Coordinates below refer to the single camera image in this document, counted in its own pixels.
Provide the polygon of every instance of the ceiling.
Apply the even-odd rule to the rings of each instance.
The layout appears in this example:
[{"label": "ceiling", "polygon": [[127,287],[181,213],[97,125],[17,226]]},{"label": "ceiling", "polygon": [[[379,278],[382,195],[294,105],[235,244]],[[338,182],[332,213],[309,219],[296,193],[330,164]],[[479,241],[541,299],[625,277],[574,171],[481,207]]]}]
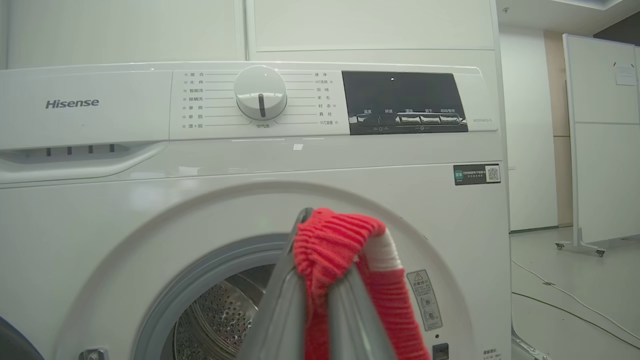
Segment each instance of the ceiling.
[{"label": "ceiling", "polygon": [[591,36],[640,11],[640,0],[496,0],[500,26]]}]

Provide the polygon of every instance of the black display panel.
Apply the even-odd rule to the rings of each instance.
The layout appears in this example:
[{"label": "black display panel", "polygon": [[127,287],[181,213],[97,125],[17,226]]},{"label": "black display panel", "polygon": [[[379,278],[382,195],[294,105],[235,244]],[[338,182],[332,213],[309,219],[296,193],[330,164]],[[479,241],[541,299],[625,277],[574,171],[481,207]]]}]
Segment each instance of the black display panel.
[{"label": "black display panel", "polygon": [[453,74],[343,71],[351,135],[465,133]]}]

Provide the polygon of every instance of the cable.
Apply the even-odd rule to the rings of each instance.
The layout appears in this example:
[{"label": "cable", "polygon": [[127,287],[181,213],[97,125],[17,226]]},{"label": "cable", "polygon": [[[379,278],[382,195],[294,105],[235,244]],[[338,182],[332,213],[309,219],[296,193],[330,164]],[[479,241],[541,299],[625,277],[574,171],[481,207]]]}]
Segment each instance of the cable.
[{"label": "cable", "polygon": [[549,306],[554,307],[554,308],[556,308],[556,309],[558,309],[558,310],[564,311],[565,313],[570,314],[570,315],[573,315],[573,316],[577,317],[578,319],[580,319],[580,320],[582,320],[582,321],[584,321],[584,322],[590,323],[591,325],[593,325],[593,326],[597,327],[598,329],[600,329],[600,330],[602,330],[602,331],[606,332],[607,334],[609,334],[609,335],[613,336],[614,338],[616,338],[616,339],[618,339],[618,340],[622,341],[623,343],[625,343],[625,344],[629,345],[630,347],[634,347],[634,348],[636,348],[636,349],[640,350],[640,347],[637,347],[637,346],[635,346],[635,345],[631,344],[631,343],[630,343],[630,342],[628,342],[627,340],[621,339],[620,337],[618,337],[617,335],[615,335],[613,332],[608,331],[607,329],[604,329],[603,327],[598,326],[598,325],[594,324],[593,322],[590,322],[589,320],[587,320],[587,319],[585,319],[585,318],[582,318],[582,317],[580,317],[580,316],[578,316],[578,315],[576,315],[576,314],[572,313],[571,311],[567,311],[567,310],[565,310],[565,309],[563,309],[563,308],[561,308],[561,307],[557,307],[557,306],[555,306],[555,305],[549,304],[548,302],[544,302],[544,301],[542,301],[542,300],[538,300],[538,299],[536,299],[536,298],[533,298],[533,297],[530,297],[530,296],[527,296],[527,295],[523,295],[523,294],[520,294],[520,293],[514,293],[514,292],[511,292],[511,293],[512,293],[512,294],[514,294],[514,295],[521,296],[521,297],[526,297],[526,298],[531,299],[531,300],[535,300],[535,301],[537,301],[537,302],[541,302],[541,303],[542,303],[542,304],[544,304],[544,305],[549,305]]},{"label": "cable", "polygon": [[555,284],[548,282],[546,280],[544,280],[544,278],[542,278],[542,276],[534,273],[533,271],[527,269],[526,267],[522,266],[519,262],[515,261],[514,259],[511,260],[514,264],[518,265],[519,267],[523,268],[524,270],[527,270],[528,272],[532,273],[533,275],[535,275],[536,277],[538,277],[540,280],[542,280],[544,282],[545,285],[549,285],[553,288],[556,288],[558,290],[560,290],[561,292],[571,296],[574,300],[576,300],[577,302],[579,302],[580,304],[582,304],[582,306],[586,307],[587,309],[593,311],[594,313],[608,319],[610,322],[616,324],[616,326],[618,326],[620,329],[622,329],[624,332],[626,332],[627,334],[633,336],[634,338],[640,340],[639,337],[637,337],[633,332],[630,332],[629,330],[626,330],[622,325],[618,324],[615,320],[613,320],[612,318],[608,317],[607,315],[604,315],[603,313],[597,311],[596,309],[593,309],[592,307],[589,307],[587,304],[583,303],[582,301],[580,301],[580,299],[578,299],[577,297],[573,296],[571,293],[568,293],[567,291],[562,290],[561,288],[558,288]]}]

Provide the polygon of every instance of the floor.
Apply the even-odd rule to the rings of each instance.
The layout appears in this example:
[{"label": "floor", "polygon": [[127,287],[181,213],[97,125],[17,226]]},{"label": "floor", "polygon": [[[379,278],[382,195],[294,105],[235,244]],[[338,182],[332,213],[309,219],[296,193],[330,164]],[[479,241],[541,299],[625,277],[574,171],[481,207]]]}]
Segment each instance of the floor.
[{"label": "floor", "polygon": [[[607,249],[603,258],[592,250],[571,246],[557,250],[554,243],[570,241],[572,231],[565,227],[513,234],[511,258],[640,336],[640,241],[598,243]],[[511,265],[514,293],[563,308],[640,347],[640,340],[606,318]],[[552,360],[640,359],[640,350],[549,305],[512,295],[512,309],[516,332]],[[516,347],[512,355],[513,360],[532,359]]]}]

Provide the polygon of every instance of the red sock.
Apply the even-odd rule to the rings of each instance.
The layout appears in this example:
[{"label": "red sock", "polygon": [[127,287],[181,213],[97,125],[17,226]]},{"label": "red sock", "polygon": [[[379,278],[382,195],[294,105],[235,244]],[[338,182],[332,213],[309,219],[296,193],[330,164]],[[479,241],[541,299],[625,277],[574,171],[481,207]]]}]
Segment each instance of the red sock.
[{"label": "red sock", "polygon": [[385,224],[365,215],[316,209],[298,225],[293,250],[298,272],[307,284],[306,360],[329,358],[327,291],[356,257],[398,360],[430,359],[413,315],[404,268]]}]

